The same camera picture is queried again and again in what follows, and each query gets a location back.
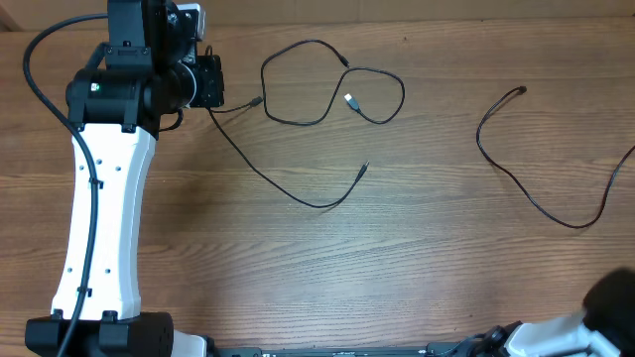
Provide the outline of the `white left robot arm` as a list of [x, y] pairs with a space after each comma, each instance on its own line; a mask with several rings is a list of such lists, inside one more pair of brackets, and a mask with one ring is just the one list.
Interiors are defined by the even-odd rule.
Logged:
[[27, 322], [41, 356], [210, 356], [210, 338], [177, 331], [141, 308], [137, 253], [143, 192], [164, 115], [219, 107], [218, 56], [200, 55], [196, 3], [111, 0], [108, 40], [65, 91], [59, 119], [74, 149], [74, 194], [63, 274], [48, 316]]

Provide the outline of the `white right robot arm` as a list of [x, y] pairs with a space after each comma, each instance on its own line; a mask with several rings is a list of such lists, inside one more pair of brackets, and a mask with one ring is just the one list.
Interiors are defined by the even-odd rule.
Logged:
[[634, 271], [619, 268], [608, 273], [587, 292], [578, 312], [543, 322], [495, 326], [441, 354], [634, 357]]

